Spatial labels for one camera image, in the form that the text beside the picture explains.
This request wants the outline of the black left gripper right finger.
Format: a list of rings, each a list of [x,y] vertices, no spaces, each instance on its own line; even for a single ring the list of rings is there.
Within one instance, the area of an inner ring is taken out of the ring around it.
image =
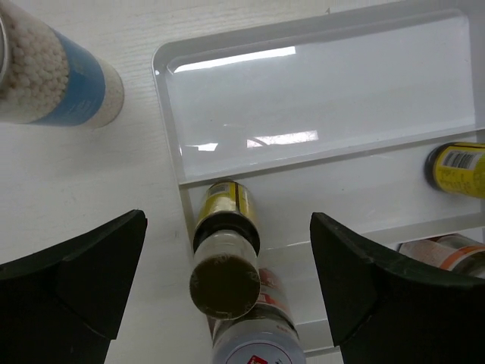
[[[434,268],[315,212],[311,249],[346,363],[482,363],[484,282]]]

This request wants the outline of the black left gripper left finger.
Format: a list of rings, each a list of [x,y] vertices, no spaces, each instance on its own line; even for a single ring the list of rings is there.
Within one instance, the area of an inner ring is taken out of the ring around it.
[[[132,210],[1,265],[3,363],[103,363],[117,338],[147,229]]]

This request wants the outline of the white-lid spice jar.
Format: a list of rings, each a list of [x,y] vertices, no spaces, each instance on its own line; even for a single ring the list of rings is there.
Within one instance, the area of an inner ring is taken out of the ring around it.
[[[397,251],[436,268],[484,279],[484,243],[461,234],[401,243]]]
[[[260,294],[247,314],[209,321],[213,363],[306,362],[280,279],[266,268],[261,268],[259,274]]]

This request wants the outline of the yellow-label sauce bottle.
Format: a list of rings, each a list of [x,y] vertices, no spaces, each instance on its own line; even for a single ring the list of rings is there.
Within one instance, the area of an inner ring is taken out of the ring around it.
[[[249,190],[234,180],[210,186],[192,239],[189,292],[196,308],[217,320],[249,312],[260,293],[261,240]]]
[[[435,190],[484,199],[484,144],[453,142],[433,149],[424,176]]]

